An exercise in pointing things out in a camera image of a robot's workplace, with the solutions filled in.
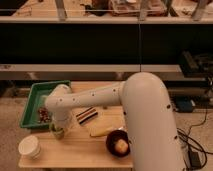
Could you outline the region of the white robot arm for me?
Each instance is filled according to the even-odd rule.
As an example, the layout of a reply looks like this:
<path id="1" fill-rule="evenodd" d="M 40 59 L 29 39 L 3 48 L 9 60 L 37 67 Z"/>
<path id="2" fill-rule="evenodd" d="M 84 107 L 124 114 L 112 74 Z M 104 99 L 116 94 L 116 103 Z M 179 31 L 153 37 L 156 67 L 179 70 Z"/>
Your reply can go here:
<path id="1" fill-rule="evenodd" d="M 45 100 L 59 127 L 69 124 L 73 108 L 117 105 L 123 108 L 134 171 L 186 170 L 168 90 L 152 73 L 79 93 L 57 87 Z"/>

